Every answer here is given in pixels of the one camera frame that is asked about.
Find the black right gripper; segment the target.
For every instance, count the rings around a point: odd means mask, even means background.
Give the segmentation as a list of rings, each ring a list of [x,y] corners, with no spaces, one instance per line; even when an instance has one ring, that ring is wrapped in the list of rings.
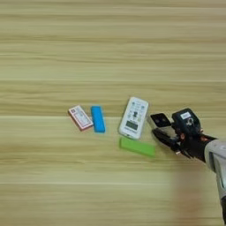
[[[175,153],[180,153],[187,158],[196,158],[205,162],[205,147],[215,140],[215,137],[208,136],[202,132],[199,125],[190,125],[188,131],[172,125],[177,136],[169,136],[168,133],[159,128],[153,129],[153,135],[164,145],[168,146]]]

